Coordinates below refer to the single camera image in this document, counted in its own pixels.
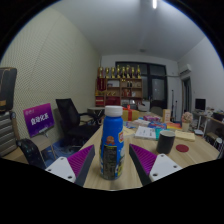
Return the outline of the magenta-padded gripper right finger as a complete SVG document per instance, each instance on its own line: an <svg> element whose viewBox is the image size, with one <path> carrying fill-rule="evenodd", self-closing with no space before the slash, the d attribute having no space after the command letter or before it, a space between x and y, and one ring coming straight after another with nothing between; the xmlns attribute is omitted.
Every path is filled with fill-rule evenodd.
<svg viewBox="0 0 224 224"><path fill-rule="evenodd" d="M181 167L165 154L155 155L134 144L129 145L129 154L143 186L181 170Z"/></svg>

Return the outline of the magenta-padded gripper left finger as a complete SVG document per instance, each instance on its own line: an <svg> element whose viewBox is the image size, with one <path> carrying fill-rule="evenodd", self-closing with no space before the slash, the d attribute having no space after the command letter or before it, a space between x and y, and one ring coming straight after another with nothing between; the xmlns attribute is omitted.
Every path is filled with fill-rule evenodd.
<svg viewBox="0 0 224 224"><path fill-rule="evenodd" d="M46 168L46 171L78 186L83 186L94 156L95 147L90 145L68 158L59 157Z"/></svg>

